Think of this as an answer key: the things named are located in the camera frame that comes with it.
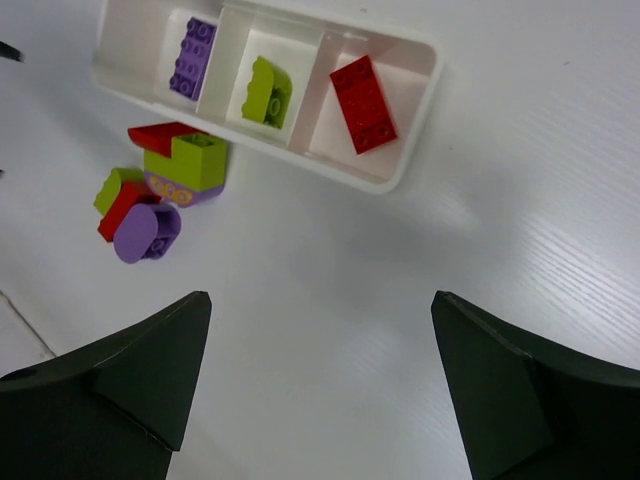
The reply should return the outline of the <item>purple rounded lego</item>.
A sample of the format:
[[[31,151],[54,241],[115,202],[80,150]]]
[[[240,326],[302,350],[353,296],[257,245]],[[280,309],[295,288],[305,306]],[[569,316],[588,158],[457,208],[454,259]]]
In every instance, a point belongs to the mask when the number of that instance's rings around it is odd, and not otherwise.
[[[127,264],[162,258],[181,232],[179,212],[169,204],[136,204],[117,228],[116,255]]]

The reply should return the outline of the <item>purple patterned curved lego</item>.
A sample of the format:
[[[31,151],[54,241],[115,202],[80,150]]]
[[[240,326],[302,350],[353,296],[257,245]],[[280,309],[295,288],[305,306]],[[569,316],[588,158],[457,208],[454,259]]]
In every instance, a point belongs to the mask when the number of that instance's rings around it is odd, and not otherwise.
[[[169,88],[183,97],[197,101],[204,82],[217,26],[196,17],[186,25],[180,53],[174,62]]]

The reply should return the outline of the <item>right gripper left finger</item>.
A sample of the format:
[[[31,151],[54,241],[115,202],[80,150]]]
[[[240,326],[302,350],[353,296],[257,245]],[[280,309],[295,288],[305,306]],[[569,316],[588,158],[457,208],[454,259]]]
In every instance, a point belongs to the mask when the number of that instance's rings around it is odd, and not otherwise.
[[[211,318],[194,291],[1,379],[4,479],[163,479],[181,449]]]

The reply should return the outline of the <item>purple patterned lego base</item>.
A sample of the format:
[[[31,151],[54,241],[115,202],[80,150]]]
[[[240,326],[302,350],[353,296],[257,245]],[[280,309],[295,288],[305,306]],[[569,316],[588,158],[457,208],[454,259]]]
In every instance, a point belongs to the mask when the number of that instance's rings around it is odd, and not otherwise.
[[[148,187],[163,200],[175,204],[179,208],[188,208],[198,203],[219,196],[225,185],[219,185],[203,191],[196,191],[171,179],[145,170],[145,181]]]

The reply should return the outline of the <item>small red lego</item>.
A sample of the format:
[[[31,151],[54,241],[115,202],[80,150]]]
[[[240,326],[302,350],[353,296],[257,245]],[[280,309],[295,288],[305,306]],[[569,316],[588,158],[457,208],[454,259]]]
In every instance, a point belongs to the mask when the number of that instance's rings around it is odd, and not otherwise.
[[[130,127],[127,130],[130,140],[138,147],[171,156],[172,139],[177,136],[202,133],[202,130],[180,122],[166,122],[153,125]]]

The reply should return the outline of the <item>green block lego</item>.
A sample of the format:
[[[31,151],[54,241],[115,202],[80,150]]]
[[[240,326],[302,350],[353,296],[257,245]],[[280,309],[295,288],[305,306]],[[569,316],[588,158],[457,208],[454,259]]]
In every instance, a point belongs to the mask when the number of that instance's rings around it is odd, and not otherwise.
[[[225,183],[228,142],[204,133],[171,139],[170,155],[144,150],[144,169],[196,192]]]

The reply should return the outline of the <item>red curved lego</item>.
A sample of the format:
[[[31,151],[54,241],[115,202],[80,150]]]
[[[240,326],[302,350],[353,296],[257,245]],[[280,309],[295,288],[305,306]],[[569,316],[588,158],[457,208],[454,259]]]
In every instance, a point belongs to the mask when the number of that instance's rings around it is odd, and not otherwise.
[[[335,70],[329,77],[358,155],[398,138],[393,116],[369,55]]]

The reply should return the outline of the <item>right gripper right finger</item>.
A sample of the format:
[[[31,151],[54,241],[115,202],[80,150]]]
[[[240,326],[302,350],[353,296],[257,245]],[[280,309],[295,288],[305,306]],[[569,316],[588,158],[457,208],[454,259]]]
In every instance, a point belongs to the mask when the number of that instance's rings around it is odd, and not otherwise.
[[[473,478],[638,478],[638,371],[451,292],[436,293],[431,315]]]

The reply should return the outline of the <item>green curved lego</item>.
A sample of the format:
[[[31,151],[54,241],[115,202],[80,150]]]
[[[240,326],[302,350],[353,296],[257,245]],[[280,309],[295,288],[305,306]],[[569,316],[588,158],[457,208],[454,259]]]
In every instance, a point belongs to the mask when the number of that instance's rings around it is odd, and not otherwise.
[[[252,64],[252,78],[241,107],[244,119],[282,129],[293,92],[286,71],[263,56]]]

